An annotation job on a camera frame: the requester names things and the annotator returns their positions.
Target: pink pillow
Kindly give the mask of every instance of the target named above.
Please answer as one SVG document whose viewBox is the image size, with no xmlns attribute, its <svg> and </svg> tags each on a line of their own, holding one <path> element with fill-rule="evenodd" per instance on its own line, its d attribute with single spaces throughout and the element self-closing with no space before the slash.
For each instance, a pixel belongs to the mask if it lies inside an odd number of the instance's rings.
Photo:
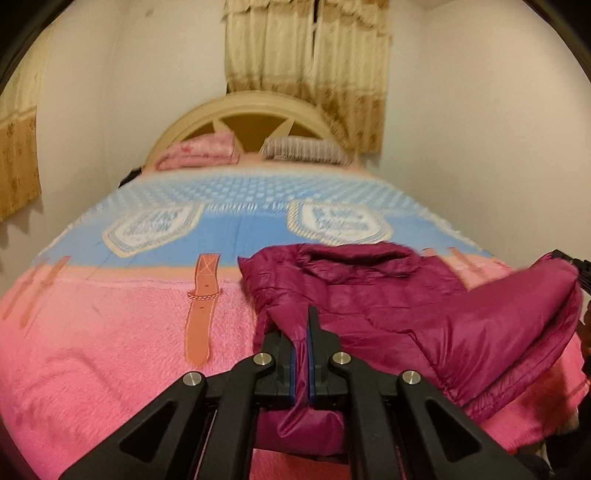
<svg viewBox="0 0 591 480">
<path fill-rule="evenodd" d="M 156 170 L 233 165 L 239 157 L 234 132 L 204 134 L 168 147 L 156 162 Z"/>
<path fill-rule="evenodd" d="M 175 170 L 185 167 L 211 167 L 213 165 L 235 165 L 238 163 L 238 155 L 227 157 L 201 157 L 193 155 L 190 157 L 165 158 L 156 166 L 158 171 Z"/>
</svg>

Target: bed headboard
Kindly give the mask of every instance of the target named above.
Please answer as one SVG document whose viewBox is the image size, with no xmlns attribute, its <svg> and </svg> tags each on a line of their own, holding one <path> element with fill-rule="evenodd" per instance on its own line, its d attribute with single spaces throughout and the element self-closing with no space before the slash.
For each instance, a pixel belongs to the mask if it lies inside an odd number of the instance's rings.
<svg viewBox="0 0 591 480">
<path fill-rule="evenodd" d="M 243 153 L 259 151 L 266 137 L 299 135 L 339 143 L 322 115 L 309 103 L 271 92 L 236 92 L 208 101 L 185 113 L 156 142 L 144 166 L 175 142 L 232 130 Z"/>
</svg>

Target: floral curtain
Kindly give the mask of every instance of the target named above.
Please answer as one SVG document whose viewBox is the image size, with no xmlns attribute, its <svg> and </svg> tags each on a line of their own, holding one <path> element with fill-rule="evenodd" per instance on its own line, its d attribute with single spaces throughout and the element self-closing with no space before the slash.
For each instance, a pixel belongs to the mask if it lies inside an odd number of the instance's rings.
<svg viewBox="0 0 591 480">
<path fill-rule="evenodd" d="M 267 90 L 311 101 L 313 0 L 227 0 L 228 90 Z"/>
<path fill-rule="evenodd" d="M 226 0 L 228 90 L 270 90 L 306 100 L 349 150 L 379 152 L 388 8 L 389 0 Z"/>
<path fill-rule="evenodd" d="M 35 40 L 0 95 L 0 222 L 39 198 L 37 97 L 52 28 Z"/>
<path fill-rule="evenodd" d="M 389 0 L 320 3 L 312 85 L 335 136 L 347 148 L 377 153 L 384 136 L 390 35 Z"/>
</svg>

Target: fuzzy pink bedsheet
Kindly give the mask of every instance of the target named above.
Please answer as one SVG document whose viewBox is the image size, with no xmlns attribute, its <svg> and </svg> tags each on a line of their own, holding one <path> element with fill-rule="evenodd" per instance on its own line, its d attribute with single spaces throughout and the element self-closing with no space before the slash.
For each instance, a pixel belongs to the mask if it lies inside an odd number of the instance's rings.
<svg viewBox="0 0 591 480">
<path fill-rule="evenodd" d="M 506 275 L 482 259 L 446 259 L 473 287 Z M 19 301 L 23 276 L 0 300 L 0 412 L 23 456 L 41 480 L 56 480 L 184 372 L 189 281 L 92 280 L 64 273 L 34 312 Z M 252 354 L 254 317 L 240 284 L 220 282 L 206 375 L 228 370 Z M 9 315 L 4 316 L 10 306 Z M 30 316 L 25 328 L 21 319 Z M 504 448 L 536 442 L 575 411 L 586 394 L 576 338 L 560 360 L 483 428 Z M 348 468 L 256 450 L 251 479 L 348 478 Z"/>
</svg>

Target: puffer jacket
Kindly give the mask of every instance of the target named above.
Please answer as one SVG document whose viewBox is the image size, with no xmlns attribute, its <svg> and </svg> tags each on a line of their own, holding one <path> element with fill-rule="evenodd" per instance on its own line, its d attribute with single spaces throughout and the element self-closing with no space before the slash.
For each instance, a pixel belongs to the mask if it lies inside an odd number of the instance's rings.
<svg viewBox="0 0 591 480">
<path fill-rule="evenodd" d="M 344 432 L 339 413 L 308 405 L 308 305 L 344 351 L 420 372 L 480 422 L 558 360 L 582 303 L 576 268 L 549 255 L 470 292 L 438 257 L 387 242 L 281 245 L 238 264 L 258 312 L 255 351 L 278 327 L 296 352 L 295 406 L 260 416 L 256 446 L 305 455 L 340 453 Z"/>
</svg>

